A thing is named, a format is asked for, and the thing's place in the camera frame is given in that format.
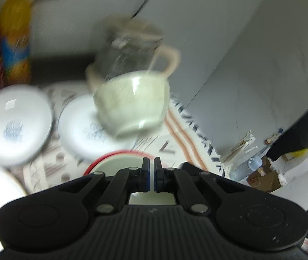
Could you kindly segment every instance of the patterned tablecloth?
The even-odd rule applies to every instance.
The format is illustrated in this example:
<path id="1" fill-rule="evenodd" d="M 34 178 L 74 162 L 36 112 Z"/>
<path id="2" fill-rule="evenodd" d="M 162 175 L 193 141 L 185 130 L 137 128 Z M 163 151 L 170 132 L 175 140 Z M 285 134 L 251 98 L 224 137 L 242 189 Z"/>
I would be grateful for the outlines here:
<path id="1" fill-rule="evenodd" d="M 57 119 L 64 106 L 75 97 L 90 93 L 87 83 L 60 82 L 40 88 L 47 93 L 53 105 L 52 132 L 34 159 L 10 169 L 25 185 L 28 193 L 81 177 L 89 166 L 89 162 L 64 149 L 57 132 Z M 219 155 L 212 144 L 184 106 L 172 95 L 164 124 L 157 130 L 140 134 L 133 150 L 160 157 L 164 167 L 178 168 L 181 163 L 189 161 L 203 170 L 224 176 Z"/>

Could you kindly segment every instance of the clear plastic bottle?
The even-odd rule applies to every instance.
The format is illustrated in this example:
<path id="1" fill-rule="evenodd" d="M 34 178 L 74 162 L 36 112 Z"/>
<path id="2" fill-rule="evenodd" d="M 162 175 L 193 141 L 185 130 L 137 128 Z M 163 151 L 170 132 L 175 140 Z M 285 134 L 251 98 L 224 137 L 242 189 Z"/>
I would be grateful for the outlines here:
<path id="1" fill-rule="evenodd" d="M 29 83 L 31 2 L 7 0 L 0 13 L 0 47 L 9 84 Z"/>

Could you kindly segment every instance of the white wall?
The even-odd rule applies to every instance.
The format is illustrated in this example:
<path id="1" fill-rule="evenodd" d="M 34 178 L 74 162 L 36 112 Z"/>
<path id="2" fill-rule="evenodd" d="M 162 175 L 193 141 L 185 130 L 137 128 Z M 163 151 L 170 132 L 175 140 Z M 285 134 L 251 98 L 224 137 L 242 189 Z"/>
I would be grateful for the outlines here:
<path id="1" fill-rule="evenodd" d="M 33 8 L 33 57 L 94 52 L 99 20 L 132 14 L 143 0 L 59 0 Z M 262 0 L 150 0 L 140 17 L 160 26 L 181 50 L 171 90 L 188 104 Z"/>
<path id="2" fill-rule="evenodd" d="M 308 108 L 308 0 L 264 0 L 188 108 L 221 153 L 291 126 Z"/>

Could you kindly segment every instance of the bottle label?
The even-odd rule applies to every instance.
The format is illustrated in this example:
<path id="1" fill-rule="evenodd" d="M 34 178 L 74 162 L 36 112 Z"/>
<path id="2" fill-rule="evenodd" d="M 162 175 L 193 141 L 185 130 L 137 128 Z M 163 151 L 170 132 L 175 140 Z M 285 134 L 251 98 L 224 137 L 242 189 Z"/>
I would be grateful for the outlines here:
<path id="1" fill-rule="evenodd" d="M 29 35 L 2 36 L 1 51 L 8 82 L 10 84 L 28 83 L 31 76 Z"/>

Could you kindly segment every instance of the cream pot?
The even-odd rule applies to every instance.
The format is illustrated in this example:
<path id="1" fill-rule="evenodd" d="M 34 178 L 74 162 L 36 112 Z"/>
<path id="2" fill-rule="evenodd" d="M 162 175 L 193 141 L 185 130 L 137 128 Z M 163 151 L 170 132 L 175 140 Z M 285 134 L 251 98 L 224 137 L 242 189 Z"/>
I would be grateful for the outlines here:
<path id="1" fill-rule="evenodd" d="M 170 101 L 167 73 L 134 71 L 96 84 L 98 118 L 114 136 L 163 123 Z"/>

